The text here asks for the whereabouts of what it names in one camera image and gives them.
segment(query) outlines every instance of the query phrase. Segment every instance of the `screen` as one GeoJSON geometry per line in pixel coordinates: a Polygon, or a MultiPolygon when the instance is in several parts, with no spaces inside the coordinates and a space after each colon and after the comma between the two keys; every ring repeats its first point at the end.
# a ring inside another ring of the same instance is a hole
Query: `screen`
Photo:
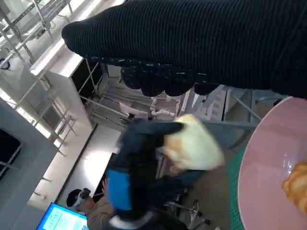
{"type": "Polygon", "coordinates": [[[36,230],[88,230],[86,216],[51,203],[36,230]]]}

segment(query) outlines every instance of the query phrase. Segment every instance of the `man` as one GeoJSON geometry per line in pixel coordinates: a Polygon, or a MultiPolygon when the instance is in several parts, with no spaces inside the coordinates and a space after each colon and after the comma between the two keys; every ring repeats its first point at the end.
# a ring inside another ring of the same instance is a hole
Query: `man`
{"type": "MultiPolygon", "coordinates": [[[[87,217],[87,227],[89,230],[102,230],[108,222],[109,216],[113,212],[112,206],[107,201],[107,183],[103,181],[102,186],[102,192],[104,193],[104,196],[100,200],[95,203],[94,200],[89,196],[84,202],[78,204],[75,207],[77,212],[85,213],[87,217]]],[[[73,206],[80,192],[80,189],[75,189],[69,193],[66,200],[68,207],[73,206]]]]}

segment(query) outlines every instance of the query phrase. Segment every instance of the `gloved hand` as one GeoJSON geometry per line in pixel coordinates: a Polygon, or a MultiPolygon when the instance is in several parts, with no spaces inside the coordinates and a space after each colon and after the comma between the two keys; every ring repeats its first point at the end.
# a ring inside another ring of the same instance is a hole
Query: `gloved hand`
{"type": "Polygon", "coordinates": [[[122,148],[108,170],[108,194],[118,216],[140,218],[151,204],[150,187],[157,171],[155,150],[163,145],[164,135],[178,132],[181,123],[134,120],[124,133],[122,148]]]}

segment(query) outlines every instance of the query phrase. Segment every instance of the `wall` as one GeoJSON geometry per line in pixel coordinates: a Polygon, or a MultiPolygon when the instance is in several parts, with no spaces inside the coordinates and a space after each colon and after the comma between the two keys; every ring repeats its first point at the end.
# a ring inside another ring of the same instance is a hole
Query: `wall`
{"type": "Polygon", "coordinates": [[[44,216],[45,210],[27,204],[11,230],[34,230],[44,216]]]}
{"type": "Polygon", "coordinates": [[[86,149],[84,150],[73,173],[61,191],[57,200],[59,205],[66,207],[67,195],[74,189],[87,187],[95,192],[105,172],[112,152],[117,151],[116,143],[121,132],[99,125],[86,149]]]}

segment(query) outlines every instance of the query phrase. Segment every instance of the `floor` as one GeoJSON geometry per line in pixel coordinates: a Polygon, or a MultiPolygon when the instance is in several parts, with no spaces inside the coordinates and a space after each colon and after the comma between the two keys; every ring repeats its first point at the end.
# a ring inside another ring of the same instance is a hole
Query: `floor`
{"type": "MultiPolygon", "coordinates": [[[[263,117],[272,106],[267,104],[258,104],[257,112],[263,117]]],[[[241,105],[236,104],[226,117],[229,121],[246,121],[248,114],[242,109],[241,105]]],[[[229,230],[229,200],[228,200],[228,178],[227,165],[235,154],[247,145],[252,132],[243,133],[238,130],[238,138],[244,137],[243,141],[233,149],[224,149],[226,165],[216,170],[206,173],[189,193],[185,206],[190,207],[195,199],[200,202],[200,211],[203,212],[206,219],[210,219],[210,226],[202,225],[198,230],[214,230],[219,227],[221,230],[229,230]]]]}

